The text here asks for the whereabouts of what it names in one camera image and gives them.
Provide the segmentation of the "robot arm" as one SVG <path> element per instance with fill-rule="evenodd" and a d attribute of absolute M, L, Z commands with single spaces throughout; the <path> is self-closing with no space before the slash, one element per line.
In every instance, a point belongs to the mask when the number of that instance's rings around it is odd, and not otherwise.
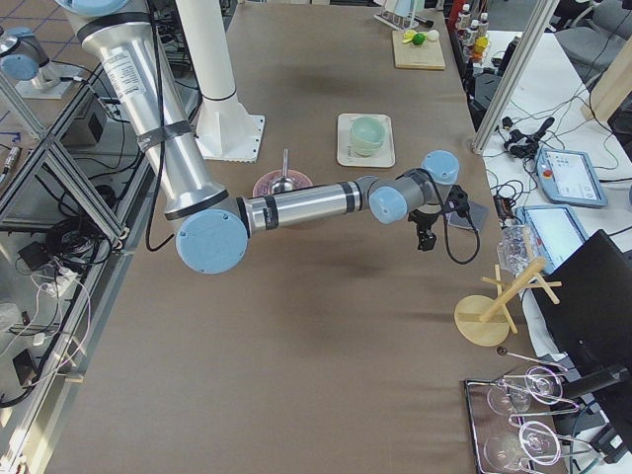
<path fill-rule="evenodd" d="M 244 257 L 250 237 L 324 217 L 369 209 L 384 224 L 406 219 L 419 246 L 432 246 L 433 223 L 469 213 L 457 185 L 459 163 L 446 151 L 393 180 L 361 177 L 261 197 L 232 197 L 207 159 L 252 161 L 264 120 L 237 98 L 220 7 L 181 1 L 177 10 L 202 97 L 197 122 L 184 110 L 151 5 L 147 1 L 66 1 L 65 14 L 82 47 L 97 56 L 150 162 L 175 227 L 179 256 L 192 270 L 220 274 Z"/>

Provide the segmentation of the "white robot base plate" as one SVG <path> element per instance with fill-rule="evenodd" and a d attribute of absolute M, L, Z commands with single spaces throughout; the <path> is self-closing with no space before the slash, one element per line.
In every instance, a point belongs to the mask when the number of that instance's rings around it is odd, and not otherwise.
<path fill-rule="evenodd" d="M 197 120 L 197 146 L 206 160 L 256 162 L 266 118 L 233 112 L 202 110 Z"/>

